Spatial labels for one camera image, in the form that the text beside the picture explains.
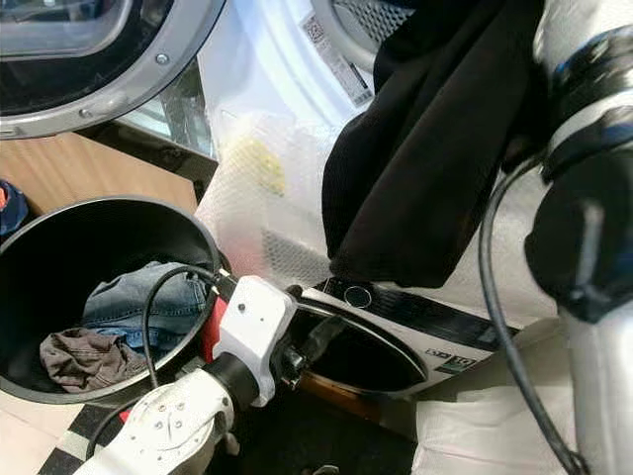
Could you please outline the blue denim jeans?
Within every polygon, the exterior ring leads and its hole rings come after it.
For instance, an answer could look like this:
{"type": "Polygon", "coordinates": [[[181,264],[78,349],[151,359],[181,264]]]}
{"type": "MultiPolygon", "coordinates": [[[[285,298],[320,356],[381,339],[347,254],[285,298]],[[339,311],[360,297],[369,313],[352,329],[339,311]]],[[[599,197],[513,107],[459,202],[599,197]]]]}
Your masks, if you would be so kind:
{"type": "MultiPolygon", "coordinates": [[[[143,311],[146,298],[164,273],[178,262],[147,263],[108,282],[100,282],[83,304],[81,326],[122,335],[127,345],[143,352],[143,311]]],[[[172,351],[204,316],[208,284],[196,273],[181,272],[164,281],[150,308],[148,336],[155,357],[172,351]]]]}

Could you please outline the grey rimmed glass dryer door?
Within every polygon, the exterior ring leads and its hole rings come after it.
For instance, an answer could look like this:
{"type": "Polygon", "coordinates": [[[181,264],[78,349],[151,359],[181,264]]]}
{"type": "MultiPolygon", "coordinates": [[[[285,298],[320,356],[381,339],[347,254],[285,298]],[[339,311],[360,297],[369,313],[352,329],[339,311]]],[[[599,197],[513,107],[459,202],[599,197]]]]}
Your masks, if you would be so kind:
{"type": "Polygon", "coordinates": [[[0,139],[114,121],[193,62],[227,0],[0,0],[0,139]]]}

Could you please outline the black white striped mat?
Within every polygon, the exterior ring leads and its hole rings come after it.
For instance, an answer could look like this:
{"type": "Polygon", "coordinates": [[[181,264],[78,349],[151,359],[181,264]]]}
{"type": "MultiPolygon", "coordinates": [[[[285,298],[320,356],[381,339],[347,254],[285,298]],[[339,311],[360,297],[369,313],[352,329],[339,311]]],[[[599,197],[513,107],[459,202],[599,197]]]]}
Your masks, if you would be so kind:
{"type": "Polygon", "coordinates": [[[86,449],[89,440],[95,433],[100,421],[103,421],[113,407],[95,406],[87,404],[76,413],[75,420],[68,429],[60,435],[57,446],[51,450],[44,465],[37,471],[37,475],[73,475],[86,460],[86,449]]]}

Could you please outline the blue waste bin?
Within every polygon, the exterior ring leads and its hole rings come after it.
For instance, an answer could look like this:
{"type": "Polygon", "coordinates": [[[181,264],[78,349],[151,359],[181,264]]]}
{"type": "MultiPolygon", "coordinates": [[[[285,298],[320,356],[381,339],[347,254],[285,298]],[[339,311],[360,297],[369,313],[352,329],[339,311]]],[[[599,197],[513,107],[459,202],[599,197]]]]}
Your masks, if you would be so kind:
{"type": "Polygon", "coordinates": [[[17,186],[9,184],[4,178],[1,178],[0,184],[10,193],[8,205],[0,212],[1,239],[8,239],[8,236],[14,234],[26,221],[29,205],[26,194],[23,194],[17,186]]]}

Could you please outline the white dryer machine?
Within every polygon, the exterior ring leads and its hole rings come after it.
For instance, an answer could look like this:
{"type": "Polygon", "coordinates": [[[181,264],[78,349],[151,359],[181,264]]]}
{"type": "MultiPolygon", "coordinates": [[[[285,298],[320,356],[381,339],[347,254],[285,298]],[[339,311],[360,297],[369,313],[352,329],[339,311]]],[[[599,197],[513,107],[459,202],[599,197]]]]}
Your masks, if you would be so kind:
{"type": "MultiPolygon", "coordinates": [[[[371,104],[354,107],[322,62],[302,28],[312,13],[311,0],[229,0],[198,57],[222,165],[199,217],[235,270],[282,288],[336,279],[322,227],[322,173],[340,132],[371,104]],[[285,196],[263,190],[227,158],[231,142],[247,137],[279,157],[285,196]]],[[[370,284],[484,317],[477,233],[439,288],[370,284]]]]}

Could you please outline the black plastic bucket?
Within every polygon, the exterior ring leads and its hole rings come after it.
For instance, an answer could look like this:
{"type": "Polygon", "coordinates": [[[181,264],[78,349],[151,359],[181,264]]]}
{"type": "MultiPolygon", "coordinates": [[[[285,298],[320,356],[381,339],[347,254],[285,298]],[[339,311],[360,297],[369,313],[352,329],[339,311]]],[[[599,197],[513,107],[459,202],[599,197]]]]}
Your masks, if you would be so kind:
{"type": "Polygon", "coordinates": [[[145,196],[104,196],[53,210],[0,252],[0,388],[28,402],[72,406],[146,392],[137,374],[95,392],[71,394],[48,376],[40,344],[72,329],[100,282],[151,261],[227,268],[208,228],[193,214],[145,196]]]}

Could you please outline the wooden cabinet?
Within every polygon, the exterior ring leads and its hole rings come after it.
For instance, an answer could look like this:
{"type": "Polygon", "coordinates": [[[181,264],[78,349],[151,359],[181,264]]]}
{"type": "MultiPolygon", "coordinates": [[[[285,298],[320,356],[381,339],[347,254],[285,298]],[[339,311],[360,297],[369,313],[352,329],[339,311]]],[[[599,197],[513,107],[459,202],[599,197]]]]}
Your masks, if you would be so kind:
{"type": "Polygon", "coordinates": [[[193,212],[193,182],[76,133],[0,142],[0,175],[43,214],[103,196],[136,195],[193,212]]]}

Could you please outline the grey perforated drum opening rim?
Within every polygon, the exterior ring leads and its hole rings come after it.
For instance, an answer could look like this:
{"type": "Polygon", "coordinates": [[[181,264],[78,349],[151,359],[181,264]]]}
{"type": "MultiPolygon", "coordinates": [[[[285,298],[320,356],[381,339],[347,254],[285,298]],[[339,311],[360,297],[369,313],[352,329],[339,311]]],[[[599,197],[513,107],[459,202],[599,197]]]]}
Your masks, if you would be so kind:
{"type": "Polygon", "coordinates": [[[388,0],[311,0],[326,39],[349,63],[374,71],[377,50],[414,9],[388,0]]]}

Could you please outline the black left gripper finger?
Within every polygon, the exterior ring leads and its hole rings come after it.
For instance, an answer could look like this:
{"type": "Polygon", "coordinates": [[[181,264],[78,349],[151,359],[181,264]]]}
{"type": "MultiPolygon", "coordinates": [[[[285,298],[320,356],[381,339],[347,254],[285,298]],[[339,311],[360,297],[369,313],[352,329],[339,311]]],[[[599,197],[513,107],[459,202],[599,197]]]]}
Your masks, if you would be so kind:
{"type": "Polygon", "coordinates": [[[345,330],[342,317],[328,317],[313,326],[302,344],[304,365],[313,365],[328,351],[330,344],[345,330]]]}

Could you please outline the white barcode label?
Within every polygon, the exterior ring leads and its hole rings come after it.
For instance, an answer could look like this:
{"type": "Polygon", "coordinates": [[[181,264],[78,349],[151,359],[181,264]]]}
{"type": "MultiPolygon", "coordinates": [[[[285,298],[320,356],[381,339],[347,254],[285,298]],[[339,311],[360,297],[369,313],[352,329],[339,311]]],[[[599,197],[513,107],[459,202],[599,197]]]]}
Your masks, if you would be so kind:
{"type": "Polygon", "coordinates": [[[325,28],[317,21],[316,14],[308,14],[302,23],[305,35],[312,42],[322,62],[330,69],[335,81],[342,87],[354,107],[366,107],[374,99],[374,92],[365,82],[351,60],[343,57],[331,44],[325,28]]]}

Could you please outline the white washing machine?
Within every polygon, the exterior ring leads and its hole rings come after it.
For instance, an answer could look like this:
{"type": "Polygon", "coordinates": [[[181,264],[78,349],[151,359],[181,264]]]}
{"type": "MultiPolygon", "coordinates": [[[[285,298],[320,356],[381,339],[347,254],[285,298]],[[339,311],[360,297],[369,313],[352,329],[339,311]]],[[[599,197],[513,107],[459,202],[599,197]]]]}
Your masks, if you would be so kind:
{"type": "MultiPolygon", "coordinates": [[[[403,392],[357,393],[407,397],[443,383],[449,377],[462,374],[487,360],[500,348],[497,332],[488,318],[460,311],[439,303],[438,300],[420,297],[407,291],[381,288],[370,282],[328,279],[314,288],[305,289],[300,294],[299,304],[303,298],[339,305],[368,322],[375,323],[381,329],[398,336],[424,363],[425,383],[412,386],[403,392]]],[[[291,327],[296,321],[297,314],[290,322],[288,334],[297,342],[302,342],[299,336],[291,332],[291,327]]],[[[331,384],[354,392],[348,386],[331,384]]]]}

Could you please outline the black round washer door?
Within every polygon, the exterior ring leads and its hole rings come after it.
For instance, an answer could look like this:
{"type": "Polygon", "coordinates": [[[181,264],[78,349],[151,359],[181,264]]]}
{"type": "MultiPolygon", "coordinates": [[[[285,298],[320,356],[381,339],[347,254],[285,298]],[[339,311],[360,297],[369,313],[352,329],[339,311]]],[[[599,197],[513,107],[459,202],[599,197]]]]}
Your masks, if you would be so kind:
{"type": "Polygon", "coordinates": [[[428,380],[420,357],[398,336],[339,305],[300,299],[300,311],[291,332],[304,342],[313,326],[328,317],[342,317],[345,330],[330,344],[325,355],[307,367],[331,383],[354,392],[403,392],[428,380]]]}

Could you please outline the white plastic bag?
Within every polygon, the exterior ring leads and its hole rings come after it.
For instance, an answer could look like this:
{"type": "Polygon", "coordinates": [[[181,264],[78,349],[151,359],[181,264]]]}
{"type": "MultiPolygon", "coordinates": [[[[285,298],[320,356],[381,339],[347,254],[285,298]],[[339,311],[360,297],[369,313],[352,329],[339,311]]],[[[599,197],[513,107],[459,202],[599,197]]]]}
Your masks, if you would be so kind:
{"type": "Polygon", "coordinates": [[[416,404],[410,475],[566,475],[515,386],[416,404]]]}

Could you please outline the yellow round patch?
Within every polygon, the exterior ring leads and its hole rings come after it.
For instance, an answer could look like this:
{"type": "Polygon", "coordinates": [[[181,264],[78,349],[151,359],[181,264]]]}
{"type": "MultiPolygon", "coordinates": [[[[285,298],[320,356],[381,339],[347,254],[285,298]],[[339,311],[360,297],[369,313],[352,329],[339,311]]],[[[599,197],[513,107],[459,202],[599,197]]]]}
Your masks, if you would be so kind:
{"type": "Polygon", "coordinates": [[[250,137],[235,140],[227,149],[227,158],[263,190],[273,195],[285,196],[284,167],[279,157],[263,141],[250,137]]]}

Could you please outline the grey brown garment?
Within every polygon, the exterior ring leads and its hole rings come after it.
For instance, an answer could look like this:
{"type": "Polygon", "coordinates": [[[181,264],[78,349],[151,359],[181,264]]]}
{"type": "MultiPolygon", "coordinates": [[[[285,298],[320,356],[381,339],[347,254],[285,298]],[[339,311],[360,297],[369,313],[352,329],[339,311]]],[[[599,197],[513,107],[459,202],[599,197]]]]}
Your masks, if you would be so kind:
{"type": "Polygon", "coordinates": [[[47,335],[38,356],[50,380],[71,394],[108,388],[148,367],[148,358],[127,345],[122,335],[90,329],[47,335]]]}

